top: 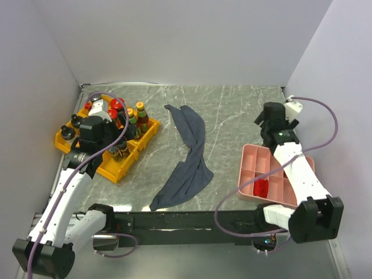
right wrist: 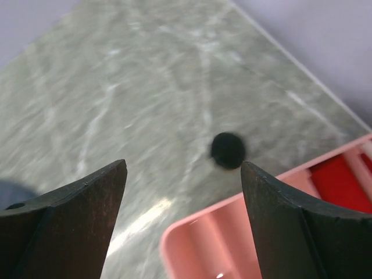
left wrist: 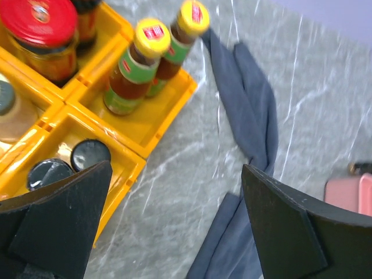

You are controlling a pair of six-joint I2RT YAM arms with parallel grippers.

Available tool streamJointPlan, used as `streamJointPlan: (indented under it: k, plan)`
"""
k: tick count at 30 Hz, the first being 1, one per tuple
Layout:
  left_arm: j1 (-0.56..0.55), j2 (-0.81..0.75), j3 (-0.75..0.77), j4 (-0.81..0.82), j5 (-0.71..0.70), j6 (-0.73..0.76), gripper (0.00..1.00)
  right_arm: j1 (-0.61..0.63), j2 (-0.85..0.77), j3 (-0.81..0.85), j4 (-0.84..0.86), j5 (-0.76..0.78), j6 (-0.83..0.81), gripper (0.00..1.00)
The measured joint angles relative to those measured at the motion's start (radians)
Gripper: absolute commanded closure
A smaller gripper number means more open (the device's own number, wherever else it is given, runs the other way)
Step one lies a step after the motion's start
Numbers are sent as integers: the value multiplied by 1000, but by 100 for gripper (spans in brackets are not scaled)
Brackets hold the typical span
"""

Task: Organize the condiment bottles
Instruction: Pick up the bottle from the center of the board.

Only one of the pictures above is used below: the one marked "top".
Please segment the black cap salt grinder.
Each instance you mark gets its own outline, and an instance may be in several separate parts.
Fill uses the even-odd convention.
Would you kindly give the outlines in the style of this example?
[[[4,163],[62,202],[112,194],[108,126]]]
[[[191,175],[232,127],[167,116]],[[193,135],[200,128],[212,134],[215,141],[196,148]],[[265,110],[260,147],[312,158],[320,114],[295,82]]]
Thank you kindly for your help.
[[[70,122],[71,122],[71,125],[73,126],[73,128],[79,129],[80,126],[81,126],[81,124],[82,124],[82,122],[83,122],[83,120],[84,120],[83,117],[81,117],[81,116],[79,116],[77,114],[73,114],[71,116],[71,121]]]

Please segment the red lid sauce jar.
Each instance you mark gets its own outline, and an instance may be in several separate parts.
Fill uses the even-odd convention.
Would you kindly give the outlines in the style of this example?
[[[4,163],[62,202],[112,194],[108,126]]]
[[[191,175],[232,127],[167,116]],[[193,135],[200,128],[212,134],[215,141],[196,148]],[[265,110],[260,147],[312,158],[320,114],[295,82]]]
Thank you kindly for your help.
[[[119,113],[116,109],[108,109],[108,115],[112,119],[112,121],[115,123],[117,128],[121,128],[122,124],[119,119]]]
[[[123,98],[113,98],[110,101],[110,108],[116,110],[117,112],[123,112],[123,104],[125,103]]]

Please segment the small black pepper bottle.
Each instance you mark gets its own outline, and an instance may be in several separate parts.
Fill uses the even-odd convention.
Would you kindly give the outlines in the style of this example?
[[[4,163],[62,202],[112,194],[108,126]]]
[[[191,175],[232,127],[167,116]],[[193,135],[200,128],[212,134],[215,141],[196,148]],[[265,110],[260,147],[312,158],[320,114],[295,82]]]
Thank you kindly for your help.
[[[127,141],[123,141],[122,143],[118,144],[118,149],[122,157],[126,158],[130,155],[129,148],[127,146]]]
[[[108,149],[109,154],[115,162],[120,162],[123,159],[123,155],[117,145],[114,145]]]

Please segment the red label sauce bottle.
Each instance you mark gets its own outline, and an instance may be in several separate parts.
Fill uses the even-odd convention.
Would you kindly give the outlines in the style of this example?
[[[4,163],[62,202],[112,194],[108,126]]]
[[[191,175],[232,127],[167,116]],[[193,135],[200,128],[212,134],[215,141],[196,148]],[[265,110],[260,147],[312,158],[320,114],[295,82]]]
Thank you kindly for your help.
[[[133,124],[136,127],[136,132],[135,132],[135,139],[138,140],[141,138],[141,128],[140,125],[138,124],[137,118],[135,117],[135,114],[132,109],[127,109],[128,112],[128,117],[129,121],[131,124]]]

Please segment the green label sauce bottle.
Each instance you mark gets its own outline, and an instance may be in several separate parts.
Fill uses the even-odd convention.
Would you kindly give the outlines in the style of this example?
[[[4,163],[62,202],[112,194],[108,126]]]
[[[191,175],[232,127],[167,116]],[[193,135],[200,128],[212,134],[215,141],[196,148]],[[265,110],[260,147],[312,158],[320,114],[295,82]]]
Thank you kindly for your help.
[[[137,121],[139,122],[142,133],[146,133],[149,130],[149,116],[146,112],[143,102],[136,103],[137,108]]]

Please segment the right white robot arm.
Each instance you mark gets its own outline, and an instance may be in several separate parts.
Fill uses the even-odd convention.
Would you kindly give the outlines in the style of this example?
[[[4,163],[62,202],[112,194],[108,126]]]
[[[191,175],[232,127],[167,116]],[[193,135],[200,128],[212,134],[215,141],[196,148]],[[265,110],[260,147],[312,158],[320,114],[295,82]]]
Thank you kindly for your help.
[[[294,132],[301,110],[297,101],[267,102],[255,120],[264,146],[284,169],[296,199],[295,209],[281,202],[262,206],[255,226],[260,231],[281,227],[297,244],[336,238],[344,211],[341,198],[331,196],[316,177]]]

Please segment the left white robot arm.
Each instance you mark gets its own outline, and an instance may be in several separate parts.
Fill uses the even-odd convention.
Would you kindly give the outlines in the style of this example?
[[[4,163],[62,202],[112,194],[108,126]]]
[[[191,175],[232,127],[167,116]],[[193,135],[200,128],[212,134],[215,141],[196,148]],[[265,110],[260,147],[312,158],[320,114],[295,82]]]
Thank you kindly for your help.
[[[79,136],[66,154],[58,184],[44,213],[26,239],[17,239],[12,252],[27,273],[66,278],[77,251],[98,232],[115,234],[117,221],[111,206],[94,204],[84,217],[69,227],[74,206],[103,162],[103,153],[126,141],[134,131],[130,121],[119,115],[123,128],[109,116],[84,117]]]

